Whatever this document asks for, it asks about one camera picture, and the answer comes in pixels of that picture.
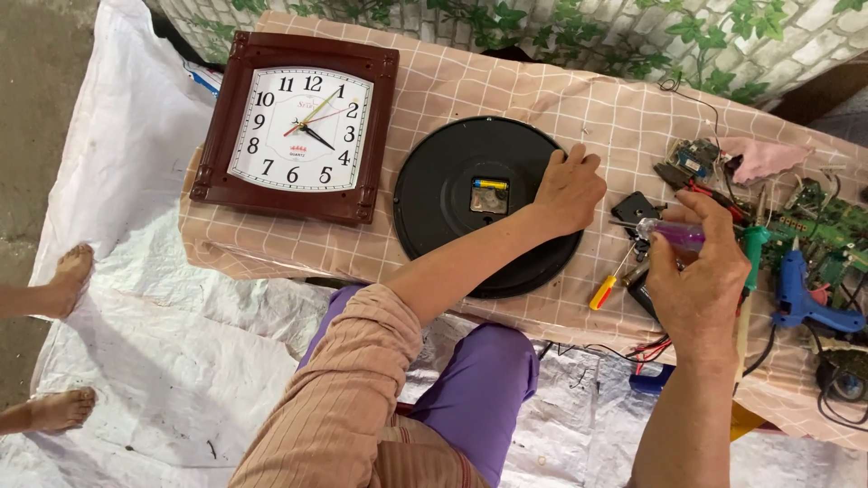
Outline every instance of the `blue hot glue gun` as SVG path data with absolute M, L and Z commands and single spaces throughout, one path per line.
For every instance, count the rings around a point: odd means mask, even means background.
M 772 321 L 785 327 L 802 323 L 805 317 L 845 333 L 854 333 L 865 327 L 865 317 L 856 310 L 840 310 L 817 303 L 805 289 L 807 264 L 799 251 L 799 238 L 792 242 L 792 250 L 784 254 L 780 262 L 780 283 L 774 293 L 778 312 L 772 313 Z

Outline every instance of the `rolled-up sleeve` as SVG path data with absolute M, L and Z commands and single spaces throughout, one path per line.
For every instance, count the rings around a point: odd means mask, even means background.
M 367 486 L 421 346 L 416 315 L 392 290 L 359 290 L 290 379 L 229 486 Z

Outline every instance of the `pink rag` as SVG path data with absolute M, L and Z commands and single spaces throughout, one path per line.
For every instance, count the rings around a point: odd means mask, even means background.
M 811 147 L 760 142 L 747 137 L 721 137 L 720 148 L 730 156 L 745 156 L 733 175 L 733 182 L 739 184 L 792 168 L 805 162 L 814 151 Z

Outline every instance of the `purple screwdriver handle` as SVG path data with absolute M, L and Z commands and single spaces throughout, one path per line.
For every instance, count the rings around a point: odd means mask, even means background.
M 642 219 L 636 225 L 636 233 L 642 239 L 649 240 L 652 232 L 661 233 L 672 247 L 682 251 L 699 253 L 705 242 L 705 234 L 702 233 L 702 226 L 700 225 L 667 222 L 659 219 Z

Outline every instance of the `white tarp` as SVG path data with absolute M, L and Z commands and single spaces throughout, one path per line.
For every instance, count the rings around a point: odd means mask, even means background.
M 213 105 L 139 0 L 102 0 L 31 279 L 46 282 L 79 241 L 96 250 L 82 303 L 53 323 L 31 391 L 90 385 L 98 400 L 82 428 L 1 438 L 0 486 L 223 486 L 304 353 L 331 290 L 229 280 L 185 262 L 178 194 Z M 403 401 L 434 381 L 470 327 L 443 317 L 425 329 Z M 549 351 L 501 486 L 623 486 L 654 404 L 629 391 L 629 372 Z M 733 444 L 733 486 L 864 487 L 865 467 L 863 452 L 804 439 Z

